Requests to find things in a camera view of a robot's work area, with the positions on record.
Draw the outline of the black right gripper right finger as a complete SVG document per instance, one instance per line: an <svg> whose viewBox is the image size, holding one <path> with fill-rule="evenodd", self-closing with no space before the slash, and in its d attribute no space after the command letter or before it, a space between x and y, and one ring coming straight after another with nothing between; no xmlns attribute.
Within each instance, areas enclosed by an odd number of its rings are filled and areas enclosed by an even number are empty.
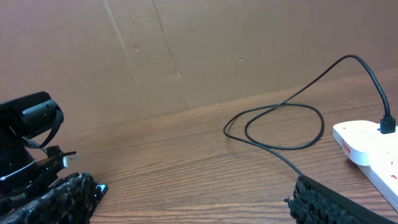
<svg viewBox="0 0 398 224"><path fill-rule="evenodd" d="M396 224L305 175L284 202L298 224Z"/></svg>

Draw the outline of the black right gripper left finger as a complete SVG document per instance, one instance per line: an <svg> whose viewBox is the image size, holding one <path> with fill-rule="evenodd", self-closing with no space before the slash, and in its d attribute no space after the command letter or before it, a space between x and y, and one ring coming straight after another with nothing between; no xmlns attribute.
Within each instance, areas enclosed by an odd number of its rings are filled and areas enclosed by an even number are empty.
<svg viewBox="0 0 398 224"><path fill-rule="evenodd" d="M89 223L108 191L91 174L77 172L34 193L1 197L1 224Z"/></svg>

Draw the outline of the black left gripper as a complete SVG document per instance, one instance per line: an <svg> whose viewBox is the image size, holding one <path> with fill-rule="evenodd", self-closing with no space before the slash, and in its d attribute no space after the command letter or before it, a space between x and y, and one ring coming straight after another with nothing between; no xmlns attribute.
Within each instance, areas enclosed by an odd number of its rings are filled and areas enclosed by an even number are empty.
<svg viewBox="0 0 398 224"><path fill-rule="evenodd" d="M76 152L62 152L58 146L49 147L48 158L36 161L22 147L1 153L1 215L21 207L48 191L65 168L67 156Z"/></svg>

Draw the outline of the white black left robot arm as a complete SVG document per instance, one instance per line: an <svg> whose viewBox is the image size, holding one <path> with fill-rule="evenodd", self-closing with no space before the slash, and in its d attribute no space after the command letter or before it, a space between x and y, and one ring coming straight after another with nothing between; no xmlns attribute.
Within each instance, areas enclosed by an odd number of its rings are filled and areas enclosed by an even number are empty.
<svg viewBox="0 0 398 224"><path fill-rule="evenodd" d="M45 91L1 103L1 215L46 193L64 168L63 158L76 153L46 147L63 121Z"/></svg>

